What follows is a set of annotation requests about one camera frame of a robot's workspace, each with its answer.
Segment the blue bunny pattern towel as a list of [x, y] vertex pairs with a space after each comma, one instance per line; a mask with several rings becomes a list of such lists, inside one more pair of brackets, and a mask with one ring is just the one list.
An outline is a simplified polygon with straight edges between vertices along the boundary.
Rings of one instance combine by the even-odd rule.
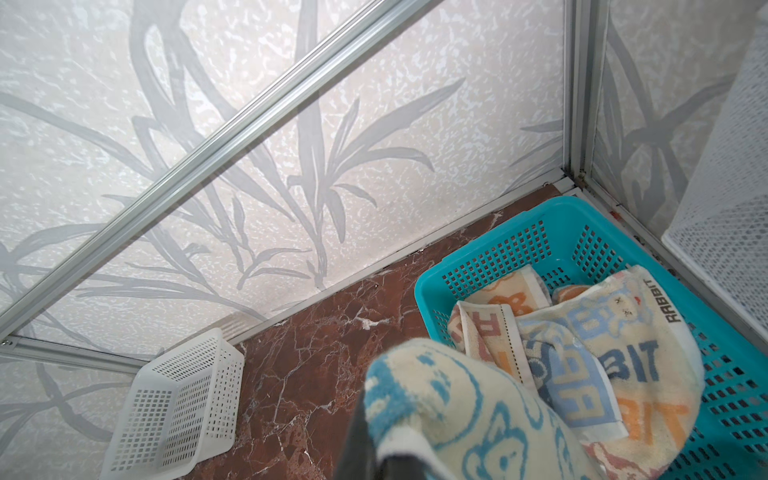
[[603, 479], [565, 422], [497, 367], [429, 339], [373, 360], [364, 414], [395, 478]]

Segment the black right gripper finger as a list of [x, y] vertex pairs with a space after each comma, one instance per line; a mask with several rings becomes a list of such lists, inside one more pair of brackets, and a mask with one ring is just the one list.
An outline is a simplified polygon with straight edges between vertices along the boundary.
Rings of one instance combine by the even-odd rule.
[[424, 465], [411, 455], [377, 460], [374, 442], [365, 419], [364, 396], [359, 395], [337, 461], [334, 479], [425, 480]]

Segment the white perforated plastic basket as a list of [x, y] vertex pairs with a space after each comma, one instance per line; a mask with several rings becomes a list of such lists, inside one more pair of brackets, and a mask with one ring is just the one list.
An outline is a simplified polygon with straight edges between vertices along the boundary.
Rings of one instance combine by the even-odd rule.
[[136, 374], [102, 479], [177, 479], [235, 443], [245, 359], [213, 328]]

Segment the teal perforated plastic basket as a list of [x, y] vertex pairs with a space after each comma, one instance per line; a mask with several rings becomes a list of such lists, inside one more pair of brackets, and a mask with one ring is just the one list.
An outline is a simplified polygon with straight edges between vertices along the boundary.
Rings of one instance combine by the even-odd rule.
[[547, 200], [427, 270], [414, 295], [429, 336], [448, 343], [453, 305], [525, 265], [531, 265], [550, 290], [570, 283], [596, 284], [629, 266], [646, 268], [687, 322], [705, 374], [693, 433], [663, 478], [766, 478], [766, 356], [581, 199]]

